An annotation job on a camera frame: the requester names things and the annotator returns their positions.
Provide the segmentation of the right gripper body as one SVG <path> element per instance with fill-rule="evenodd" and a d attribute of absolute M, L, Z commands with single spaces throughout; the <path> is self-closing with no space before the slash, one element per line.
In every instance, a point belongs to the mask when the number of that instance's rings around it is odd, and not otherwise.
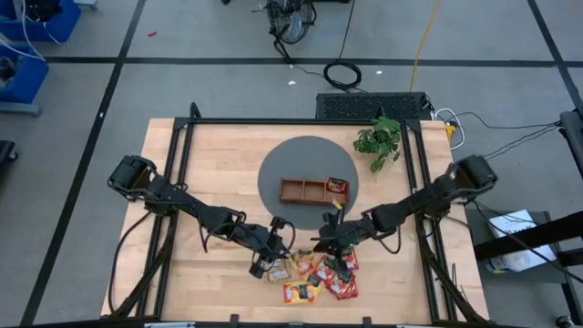
<path fill-rule="evenodd" d="M 332 213 L 322 215 L 324 224 L 314 238 L 315 252 L 338 253 L 373 236 L 373 224 L 370 220 L 340 221 L 340 216 Z"/>

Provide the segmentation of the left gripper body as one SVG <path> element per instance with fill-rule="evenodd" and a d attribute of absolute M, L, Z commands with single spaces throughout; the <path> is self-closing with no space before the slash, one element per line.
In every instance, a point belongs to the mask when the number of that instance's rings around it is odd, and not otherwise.
<path fill-rule="evenodd" d="M 278 228 L 267 228 L 258 224 L 246 224 L 245 234 L 252 251 L 264 257 L 281 257 L 285 254 Z"/>

